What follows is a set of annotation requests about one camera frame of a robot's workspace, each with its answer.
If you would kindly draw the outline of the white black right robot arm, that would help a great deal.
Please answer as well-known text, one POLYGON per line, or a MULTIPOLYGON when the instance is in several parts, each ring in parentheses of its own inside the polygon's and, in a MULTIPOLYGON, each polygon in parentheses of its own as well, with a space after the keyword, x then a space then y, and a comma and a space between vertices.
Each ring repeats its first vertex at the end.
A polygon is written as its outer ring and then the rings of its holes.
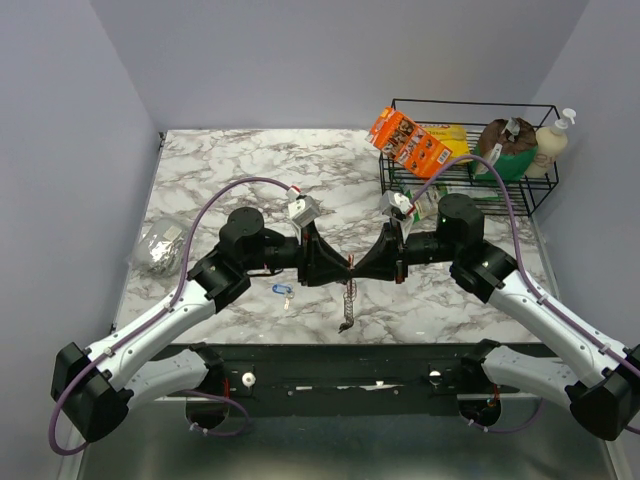
POLYGON ((479 357, 460 367, 467 389, 480 392, 494 383, 532 393, 568 409, 607 441, 628 429, 639 412, 639 350, 581 319, 536 283, 520 259, 485 240, 484 215, 471 198, 444 196, 433 232, 412 232, 415 207, 400 193, 385 192, 380 209, 389 221, 354 277, 401 283, 411 265, 447 262, 459 287, 515 319, 559 359, 486 341, 479 357))

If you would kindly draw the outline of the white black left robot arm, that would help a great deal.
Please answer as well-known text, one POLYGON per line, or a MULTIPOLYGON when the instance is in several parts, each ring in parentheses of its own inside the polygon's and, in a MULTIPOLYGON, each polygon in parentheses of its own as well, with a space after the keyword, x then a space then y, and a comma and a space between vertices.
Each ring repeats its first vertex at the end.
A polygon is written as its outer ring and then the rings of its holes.
POLYGON ((113 432, 132 407, 159 397, 195 390, 214 393, 222 380, 205 348, 168 360, 156 355, 186 330, 220 313, 251 286, 250 273, 294 269, 308 287, 350 278, 349 262, 324 241, 308 214, 291 214, 293 237, 266 228, 255 208, 234 210, 217 245, 191 268, 158 304, 123 330, 82 349, 71 342, 55 357, 48 433, 56 435, 65 415, 82 438, 93 443, 113 432))

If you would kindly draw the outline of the blue tag small key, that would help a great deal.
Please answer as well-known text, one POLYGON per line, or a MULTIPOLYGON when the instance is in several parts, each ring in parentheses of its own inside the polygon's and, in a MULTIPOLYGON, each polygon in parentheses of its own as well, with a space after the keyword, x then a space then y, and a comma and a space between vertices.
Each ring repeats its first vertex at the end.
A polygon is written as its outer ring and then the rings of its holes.
POLYGON ((295 297, 295 291, 292 285, 277 283, 272 286, 272 292, 280 295, 284 298, 283 308, 288 310, 293 298, 295 297))

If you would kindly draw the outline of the green white snack packet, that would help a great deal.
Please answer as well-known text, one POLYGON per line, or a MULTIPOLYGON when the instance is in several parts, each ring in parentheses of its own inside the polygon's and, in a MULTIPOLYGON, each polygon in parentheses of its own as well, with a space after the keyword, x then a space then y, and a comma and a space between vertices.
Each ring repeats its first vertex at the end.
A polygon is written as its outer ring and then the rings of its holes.
POLYGON ((415 202, 413 222, 418 223, 435 215, 438 211, 439 200, 448 194, 464 194, 472 199, 479 200, 499 200, 501 197, 500 191, 493 188, 463 187, 434 183, 415 202))

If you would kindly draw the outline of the orange snack box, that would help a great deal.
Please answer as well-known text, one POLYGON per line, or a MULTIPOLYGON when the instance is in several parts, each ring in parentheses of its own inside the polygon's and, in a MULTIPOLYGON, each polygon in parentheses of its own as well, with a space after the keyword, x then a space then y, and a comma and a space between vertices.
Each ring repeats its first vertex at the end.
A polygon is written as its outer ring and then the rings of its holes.
POLYGON ((453 151, 442 141, 390 106, 382 110, 366 140, 386 158, 422 179, 431 178, 453 158, 453 151))

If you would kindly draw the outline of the yellow chips bag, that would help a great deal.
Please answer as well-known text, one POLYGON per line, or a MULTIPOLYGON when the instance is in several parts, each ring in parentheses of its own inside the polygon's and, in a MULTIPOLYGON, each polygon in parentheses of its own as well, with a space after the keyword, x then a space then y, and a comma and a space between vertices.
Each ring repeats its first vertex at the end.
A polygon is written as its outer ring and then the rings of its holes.
POLYGON ((449 148, 452 151, 452 158, 469 155, 471 153, 467 138, 467 130, 463 126, 437 124, 422 125, 422 128, 449 148))

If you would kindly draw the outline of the clear bag of foil items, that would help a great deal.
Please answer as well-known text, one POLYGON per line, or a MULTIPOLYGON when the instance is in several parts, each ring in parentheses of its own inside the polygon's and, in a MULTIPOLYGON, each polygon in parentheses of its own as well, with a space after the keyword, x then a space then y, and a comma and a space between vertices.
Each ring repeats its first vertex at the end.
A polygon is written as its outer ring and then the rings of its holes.
POLYGON ((181 264, 189 227, 172 217, 161 217, 151 224, 136 245, 132 266, 142 274, 166 278, 175 274, 181 264))

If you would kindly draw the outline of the green brown coffee bag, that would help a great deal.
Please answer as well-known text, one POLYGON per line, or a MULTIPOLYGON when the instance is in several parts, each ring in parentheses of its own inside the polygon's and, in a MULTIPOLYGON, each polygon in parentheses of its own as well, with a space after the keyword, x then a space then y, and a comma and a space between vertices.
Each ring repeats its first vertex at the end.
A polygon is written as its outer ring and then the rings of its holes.
POLYGON ((481 133, 472 153, 491 163, 502 180, 522 178, 538 150, 536 131, 520 117, 496 119, 481 133))

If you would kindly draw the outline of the white pump lotion bottle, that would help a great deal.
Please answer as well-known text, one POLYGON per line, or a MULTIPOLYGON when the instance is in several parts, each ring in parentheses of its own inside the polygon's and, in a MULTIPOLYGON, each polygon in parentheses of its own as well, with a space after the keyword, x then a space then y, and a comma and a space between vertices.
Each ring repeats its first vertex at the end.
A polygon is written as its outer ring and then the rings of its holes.
POLYGON ((561 117, 551 126, 542 127, 536 132, 537 151, 532 163, 525 171, 528 178, 542 178, 554 165, 557 157, 568 145, 567 130, 576 123, 577 113, 565 108, 561 117))

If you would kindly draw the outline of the black metal base rail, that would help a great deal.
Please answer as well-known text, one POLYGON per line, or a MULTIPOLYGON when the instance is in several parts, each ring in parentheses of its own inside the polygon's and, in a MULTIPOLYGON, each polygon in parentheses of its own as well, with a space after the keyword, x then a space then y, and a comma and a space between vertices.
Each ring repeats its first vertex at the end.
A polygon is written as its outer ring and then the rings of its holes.
POLYGON ((485 344, 200 344, 210 372, 198 391, 227 394, 252 417, 457 415, 495 388, 485 344))

